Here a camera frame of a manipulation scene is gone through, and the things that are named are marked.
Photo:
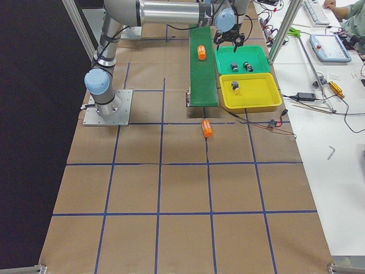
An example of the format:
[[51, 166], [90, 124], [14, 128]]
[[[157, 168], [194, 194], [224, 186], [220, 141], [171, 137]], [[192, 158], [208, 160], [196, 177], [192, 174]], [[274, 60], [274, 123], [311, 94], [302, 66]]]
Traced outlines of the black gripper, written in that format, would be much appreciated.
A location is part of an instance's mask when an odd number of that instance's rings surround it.
[[239, 46], [242, 46], [244, 44], [244, 41], [245, 41], [245, 34], [240, 33], [239, 30], [229, 30], [226, 32], [217, 30], [213, 38], [213, 43], [216, 45], [216, 51], [219, 50], [220, 44], [224, 42], [231, 42], [234, 44], [234, 49], [233, 49], [234, 53], [237, 51], [237, 48]]

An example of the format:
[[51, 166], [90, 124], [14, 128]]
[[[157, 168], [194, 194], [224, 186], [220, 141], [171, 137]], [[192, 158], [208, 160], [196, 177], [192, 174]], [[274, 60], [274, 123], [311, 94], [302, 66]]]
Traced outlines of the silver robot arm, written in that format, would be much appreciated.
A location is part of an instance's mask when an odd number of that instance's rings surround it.
[[97, 116], [115, 118], [129, 113], [131, 93], [112, 88], [117, 44], [126, 29], [152, 23], [171, 28], [176, 24], [186, 26], [190, 43], [190, 105], [218, 106], [213, 60], [200, 58], [197, 48], [205, 46], [210, 54], [213, 45], [224, 42], [234, 43], [235, 48], [243, 46], [245, 36], [240, 28], [248, 4], [248, 1], [104, 1], [106, 14], [99, 47], [91, 70], [84, 77]]

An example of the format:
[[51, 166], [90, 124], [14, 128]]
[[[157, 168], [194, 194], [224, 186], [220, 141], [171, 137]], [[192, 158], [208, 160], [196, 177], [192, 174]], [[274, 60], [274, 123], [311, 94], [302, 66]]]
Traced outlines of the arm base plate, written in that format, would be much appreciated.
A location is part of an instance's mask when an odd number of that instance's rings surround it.
[[120, 39], [121, 40], [141, 40], [142, 30], [143, 30], [143, 28], [141, 26], [134, 26], [134, 27], [124, 26], [124, 30], [121, 32]]
[[133, 90], [115, 90], [115, 97], [109, 104], [96, 104], [90, 96], [84, 115], [84, 126], [128, 126]]

